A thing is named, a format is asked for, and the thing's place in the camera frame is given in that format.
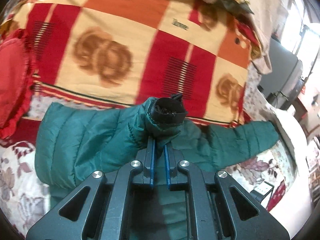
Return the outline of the red heart-shaped ruffled pillow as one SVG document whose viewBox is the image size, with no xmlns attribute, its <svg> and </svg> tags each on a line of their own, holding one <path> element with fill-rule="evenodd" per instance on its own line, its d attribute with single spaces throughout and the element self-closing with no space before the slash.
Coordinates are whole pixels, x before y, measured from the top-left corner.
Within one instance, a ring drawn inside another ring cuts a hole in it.
<svg viewBox="0 0 320 240">
<path fill-rule="evenodd" d="M 1 139 L 12 136 L 32 97 L 35 53 L 26 30 L 17 29 L 1 43 Z"/>
</svg>

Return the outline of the green quilted puffer jacket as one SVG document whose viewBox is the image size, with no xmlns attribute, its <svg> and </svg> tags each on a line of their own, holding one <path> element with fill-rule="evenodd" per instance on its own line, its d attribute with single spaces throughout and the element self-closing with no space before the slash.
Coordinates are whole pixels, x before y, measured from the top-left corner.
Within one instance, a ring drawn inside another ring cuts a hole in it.
<svg viewBox="0 0 320 240">
<path fill-rule="evenodd" d="M 269 121 L 200 128 L 190 120 L 180 120 L 178 115 L 184 112 L 179 95 L 104 111 L 52 103 L 40 124 L 35 153 L 36 174 L 49 186 L 51 206 L 94 171 L 116 171 L 135 159 L 149 138 L 156 140 L 158 154 L 171 143 L 187 161 L 207 172 L 247 161 L 279 138 Z"/>
</svg>

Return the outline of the dark grey cabinet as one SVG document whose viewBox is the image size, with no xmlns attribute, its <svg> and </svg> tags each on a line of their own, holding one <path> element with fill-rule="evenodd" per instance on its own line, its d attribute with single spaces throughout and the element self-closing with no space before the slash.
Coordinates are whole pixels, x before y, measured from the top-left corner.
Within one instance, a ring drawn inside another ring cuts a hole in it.
<svg viewBox="0 0 320 240">
<path fill-rule="evenodd" d="M 302 62 L 274 38 L 270 39 L 269 58 L 272 72 L 261 77 L 259 92 L 273 107 L 287 110 L 302 75 Z"/>
</svg>

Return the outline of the red checkered rose blanket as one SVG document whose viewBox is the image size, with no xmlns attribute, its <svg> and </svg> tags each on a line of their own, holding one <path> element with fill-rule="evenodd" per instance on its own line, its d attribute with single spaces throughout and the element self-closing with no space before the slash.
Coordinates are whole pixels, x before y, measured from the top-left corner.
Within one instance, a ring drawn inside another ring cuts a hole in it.
<svg viewBox="0 0 320 240">
<path fill-rule="evenodd" d="M 124 108 L 181 93 L 189 119 L 249 121 L 248 67 L 259 52 L 244 16 L 202 0 L 18 0 L 1 37 L 23 29 L 36 58 L 33 106 Z"/>
</svg>

